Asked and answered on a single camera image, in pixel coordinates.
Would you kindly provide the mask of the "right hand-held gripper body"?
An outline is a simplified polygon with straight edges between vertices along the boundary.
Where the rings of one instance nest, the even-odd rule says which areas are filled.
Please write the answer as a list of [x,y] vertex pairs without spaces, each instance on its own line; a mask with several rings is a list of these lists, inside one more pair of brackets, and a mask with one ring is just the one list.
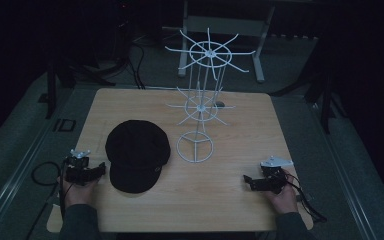
[[293,166],[292,160],[270,156],[267,160],[260,163],[263,174],[263,190],[279,194],[287,183],[284,167]]

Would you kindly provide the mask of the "black cap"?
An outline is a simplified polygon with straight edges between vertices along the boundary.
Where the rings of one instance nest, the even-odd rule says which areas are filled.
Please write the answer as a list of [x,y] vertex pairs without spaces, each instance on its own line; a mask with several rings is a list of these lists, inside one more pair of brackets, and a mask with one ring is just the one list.
[[171,155],[167,134],[145,120],[127,120],[117,125],[107,137],[105,151],[111,163],[111,184],[131,194],[150,190]]

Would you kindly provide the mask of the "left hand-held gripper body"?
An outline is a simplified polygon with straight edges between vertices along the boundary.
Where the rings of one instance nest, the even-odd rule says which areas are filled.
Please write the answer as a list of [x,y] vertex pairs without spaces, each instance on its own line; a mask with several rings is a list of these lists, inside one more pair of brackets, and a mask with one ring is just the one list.
[[90,150],[77,151],[75,149],[70,150],[70,155],[64,160],[66,170],[64,174],[64,180],[69,183],[84,186],[88,179],[86,177],[86,171],[89,166]]

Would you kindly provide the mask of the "person's right hand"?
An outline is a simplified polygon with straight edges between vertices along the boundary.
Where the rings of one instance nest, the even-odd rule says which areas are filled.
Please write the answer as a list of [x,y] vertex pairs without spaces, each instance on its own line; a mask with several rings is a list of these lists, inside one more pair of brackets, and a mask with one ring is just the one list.
[[285,171],[285,174],[287,176],[287,184],[283,187],[283,190],[278,194],[264,192],[264,196],[270,201],[278,214],[297,213],[296,194],[291,186],[294,178],[288,171]]

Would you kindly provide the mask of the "white metal table frame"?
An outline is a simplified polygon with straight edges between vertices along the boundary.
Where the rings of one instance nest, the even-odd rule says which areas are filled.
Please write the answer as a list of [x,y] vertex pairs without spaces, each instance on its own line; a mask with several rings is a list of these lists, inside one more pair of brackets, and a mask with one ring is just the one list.
[[189,32],[204,33],[207,31],[207,28],[210,28],[216,34],[239,34],[242,36],[259,38],[258,46],[251,54],[251,57],[254,65],[256,81],[258,83],[263,83],[265,81],[265,76],[263,73],[260,55],[268,35],[275,7],[269,6],[266,8],[266,12],[263,14],[263,20],[251,20],[192,15],[189,12],[189,2],[190,0],[183,1],[183,26],[181,28],[181,32],[183,34],[187,34]]

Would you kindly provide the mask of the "black metal stand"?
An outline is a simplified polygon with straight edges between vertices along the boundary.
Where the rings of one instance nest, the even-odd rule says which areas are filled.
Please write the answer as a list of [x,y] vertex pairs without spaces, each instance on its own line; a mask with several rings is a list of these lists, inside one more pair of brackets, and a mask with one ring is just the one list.
[[47,119],[52,117],[57,107],[57,81],[60,81],[63,88],[73,88],[76,85],[74,73],[80,73],[88,80],[100,85],[114,86],[114,83],[104,80],[97,73],[92,72],[72,59],[51,59],[48,61],[46,72],[47,92],[39,98],[40,103],[47,104]]
[[334,87],[334,74],[330,70],[311,72],[303,70],[298,79],[292,84],[270,93],[270,96],[284,96],[304,85],[309,85],[304,94],[306,103],[316,105],[321,100],[320,124],[326,134],[330,133],[329,118],[331,116],[331,104],[336,105],[332,96]]

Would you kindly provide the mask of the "person's left hand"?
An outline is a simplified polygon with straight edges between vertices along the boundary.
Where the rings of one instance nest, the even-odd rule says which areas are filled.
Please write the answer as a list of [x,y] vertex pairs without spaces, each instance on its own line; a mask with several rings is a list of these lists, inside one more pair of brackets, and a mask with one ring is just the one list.
[[62,180],[63,201],[66,208],[83,204],[91,205],[93,203],[93,193],[98,185],[98,180],[86,182],[84,185],[77,185]]

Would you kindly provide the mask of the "white wire hat rack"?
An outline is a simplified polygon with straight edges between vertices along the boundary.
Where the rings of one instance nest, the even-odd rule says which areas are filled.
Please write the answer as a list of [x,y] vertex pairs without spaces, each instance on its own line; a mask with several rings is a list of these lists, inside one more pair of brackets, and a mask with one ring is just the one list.
[[175,144],[177,154],[186,162],[201,163],[208,160],[214,152],[214,141],[207,133],[206,126],[216,121],[227,126],[218,114],[222,109],[233,109],[233,106],[225,105],[224,108],[214,106],[216,101],[221,101],[219,96],[223,90],[224,75],[227,67],[239,72],[247,73],[247,70],[235,65],[232,60],[235,56],[248,56],[251,52],[235,52],[229,48],[229,44],[235,41],[239,35],[233,35],[229,40],[216,42],[211,38],[210,29],[207,29],[206,38],[198,41],[183,34],[183,39],[190,44],[185,49],[167,47],[170,52],[177,52],[189,59],[179,67],[180,70],[188,70],[188,87],[177,91],[185,98],[183,104],[169,104],[171,108],[182,109],[185,117],[178,125],[194,123],[194,128],[180,135]]

